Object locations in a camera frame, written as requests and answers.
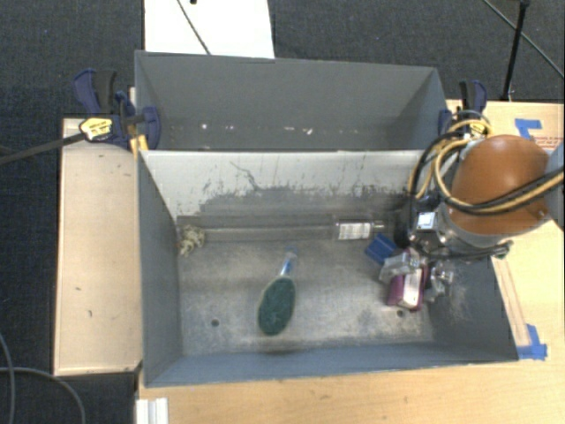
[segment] yellow cable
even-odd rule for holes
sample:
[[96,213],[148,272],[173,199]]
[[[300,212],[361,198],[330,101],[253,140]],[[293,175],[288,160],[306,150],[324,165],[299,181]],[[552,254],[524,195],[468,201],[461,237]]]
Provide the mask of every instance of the yellow cable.
[[[464,121],[460,121],[458,123],[455,123],[451,127],[449,127],[448,132],[454,132],[461,127],[465,127],[466,125],[481,125],[481,126],[485,127],[485,129],[487,131],[487,136],[493,134],[493,127],[490,124],[488,124],[486,121],[482,121],[480,119],[466,119]],[[449,143],[449,141],[447,141],[447,140],[440,141],[439,143],[437,143],[437,145],[434,147],[434,149],[430,152],[430,154],[438,152],[438,150],[441,150],[442,148],[444,148],[446,146],[446,144],[448,144],[448,143]],[[415,173],[416,173],[416,167],[414,167],[414,169],[412,170],[412,172],[410,174],[410,177],[408,178],[407,189],[408,189],[409,193],[412,192],[411,183],[412,183],[412,178],[413,178]],[[428,172],[426,173],[426,177],[424,178],[424,183],[420,187],[418,193],[416,193],[416,199],[417,200],[421,199],[424,196],[424,194],[426,194],[427,187],[430,185],[430,182],[432,181],[432,177],[433,177],[433,163],[430,165],[430,168],[428,169]]]
[[[433,176],[434,176],[434,179],[435,179],[438,187],[441,189],[443,194],[447,198],[450,198],[455,204],[457,204],[459,206],[466,207],[466,208],[474,208],[474,205],[469,203],[469,202],[461,201],[461,200],[458,200],[457,198],[453,197],[453,195],[450,193],[450,191],[446,187],[445,183],[443,182],[443,178],[441,177],[440,167],[441,167],[443,157],[449,151],[453,150],[453,148],[465,146],[470,141],[471,140],[459,140],[459,141],[454,141],[453,143],[450,143],[449,145],[447,145],[444,149],[442,149],[440,151],[438,156],[435,158],[435,162],[433,164]],[[495,206],[492,206],[490,208],[476,208],[475,210],[477,212],[479,212],[480,214],[489,214],[489,213],[494,213],[494,212],[499,212],[499,211],[502,211],[502,210],[509,209],[512,206],[515,206],[517,204],[522,204],[522,203],[526,202],[527,200],[529,200],[531,198],[535,198],[537,196],[540,196],[541,194],[543,194],[544,192],[546,192],[550,188],[557,186],[562,180],[563,180],[563,173],[560,173],[557,176],[555,176],[554,178],[546,181],[544,184],[535,188],[534,190],[531,190],[530,192],[525,193],[522,196],[515,198],[512,201],[505,202],[505,203],[502,203],[502,204],[499,204],[499,205],[495,205]]]

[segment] gray bin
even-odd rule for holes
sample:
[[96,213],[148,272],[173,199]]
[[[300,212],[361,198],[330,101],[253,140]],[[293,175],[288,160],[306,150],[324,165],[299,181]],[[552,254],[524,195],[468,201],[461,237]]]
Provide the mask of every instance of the gray bin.
[[[293,237],[320,216],[386,223],[402,206],[445,107],[437,71],[137,52],[136,93],[163,123],[139,158],[146,386],[517,360],[490,261],[458,264],[449,298],[399,312],[369,241]],[[284,237],[181,257],[178,226],[194,218],[259,220]],[[257,305],[289,243],[294,316],[267,337]]]

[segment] wooden table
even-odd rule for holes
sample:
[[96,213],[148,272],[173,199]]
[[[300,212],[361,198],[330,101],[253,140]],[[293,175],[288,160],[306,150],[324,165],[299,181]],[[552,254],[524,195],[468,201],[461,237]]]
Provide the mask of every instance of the wooden table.
[[[449,102],[453,107],[457,102]],[[563,137],[563,105],[490,102],[498,133],[515,118],[537,119],[546,145]],[[515,239],[508,255],[525,320],[548,345],[545,361],[414,371],[160,388],[140,398],[169,398],[171,424],[565,422],[563,233],[553,223]]]

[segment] gray carpet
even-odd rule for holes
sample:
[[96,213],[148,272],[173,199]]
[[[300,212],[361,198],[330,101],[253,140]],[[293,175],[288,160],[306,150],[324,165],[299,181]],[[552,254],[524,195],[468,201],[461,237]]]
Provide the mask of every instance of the gray carpet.
[[[65,114],[81,111],[73,75],[114,68],[118,88],[133,83],[142,48],[143,0],[0,0],[0,145],[28,148],[59,135]],[[447,97],[478,79],[498,98],[512,30],[479,0],[268,0],[278,57],[437,67]],[[516,20],[517,0],[491,0]],[[532,0],[525,32],[563,68],[565,0]],[[516,100],[563,101],[563,81],[523,43]],[[0,332],[14,363],[49,370],[57,262],[58,154],[0,167]],[[132,420],[132,375],[72,381],[88,422]],[[0,420],[7,417],[0,379]],[[19,375],[16,422],[79,422],[55,384]]]

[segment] metal bracket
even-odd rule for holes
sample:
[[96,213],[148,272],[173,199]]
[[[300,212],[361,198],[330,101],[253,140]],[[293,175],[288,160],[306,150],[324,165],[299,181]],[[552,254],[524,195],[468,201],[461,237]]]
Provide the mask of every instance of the metal bracket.
[[137,399],[135,401],[136,424],[169,424],[169,399]]

